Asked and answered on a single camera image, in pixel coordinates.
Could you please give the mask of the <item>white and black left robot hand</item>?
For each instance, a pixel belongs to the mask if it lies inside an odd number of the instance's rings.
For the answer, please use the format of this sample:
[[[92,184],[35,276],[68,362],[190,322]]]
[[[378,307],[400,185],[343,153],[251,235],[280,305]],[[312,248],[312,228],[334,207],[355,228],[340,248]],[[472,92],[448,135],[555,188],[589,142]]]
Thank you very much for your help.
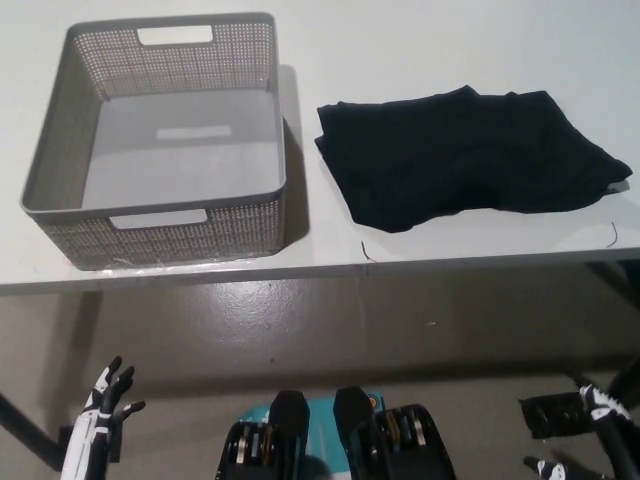
[[[135,373],[135,367],[129,366],[113,380],[121,364],[122,357],[116,356],[92,387],[74,422],[61,479],[105,479],[111,454],[121,443],[124,422],[145,408],[146,402],[141,400],[117,409],[122,396],[133,385]]]

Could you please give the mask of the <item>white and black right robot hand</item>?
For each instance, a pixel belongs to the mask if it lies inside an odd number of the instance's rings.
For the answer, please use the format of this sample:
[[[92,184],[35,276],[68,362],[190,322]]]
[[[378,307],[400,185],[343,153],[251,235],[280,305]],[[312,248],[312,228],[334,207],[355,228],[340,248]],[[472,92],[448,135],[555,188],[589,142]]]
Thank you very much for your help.
[[[639,426],[626,408],[594,384],[579,390],[598,439],[614,471],[613,479],[639,478]],[[610,479],[568,461],[558,462],[526,456],[523,463],[541,479]]]

